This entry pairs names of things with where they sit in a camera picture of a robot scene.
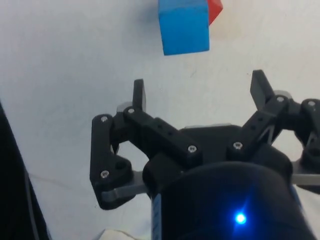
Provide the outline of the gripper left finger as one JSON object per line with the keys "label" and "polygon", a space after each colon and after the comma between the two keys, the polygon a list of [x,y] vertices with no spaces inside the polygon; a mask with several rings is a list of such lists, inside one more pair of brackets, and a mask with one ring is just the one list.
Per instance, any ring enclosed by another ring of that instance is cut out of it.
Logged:
{"label": "gripper left finger", "polygon": [[[130,142],[148,162],[142,171],[118,154],[121,143]],[[203,162],[200,145],[182,131],[146,113],[144,81],[133,83],[132,101],[115,115],[92,120],[89,179],[99,206],[116,209],[139,194],[156,195],[183,172]]]}

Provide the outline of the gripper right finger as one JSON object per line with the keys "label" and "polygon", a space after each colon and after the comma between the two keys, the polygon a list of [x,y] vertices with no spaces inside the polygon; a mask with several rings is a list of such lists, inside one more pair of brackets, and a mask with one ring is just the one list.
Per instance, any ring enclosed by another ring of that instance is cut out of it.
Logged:
{"label": "gripper right finger", "polygon": [[256,112],[231,139],[227,156],[248,161],[262,145],[271,145],[283,130],[293,131],[303,146],[301,165],[320,171],[320,101],[315,98],[297,103],[276,94],[265,73],[252,72],[250,93]]}

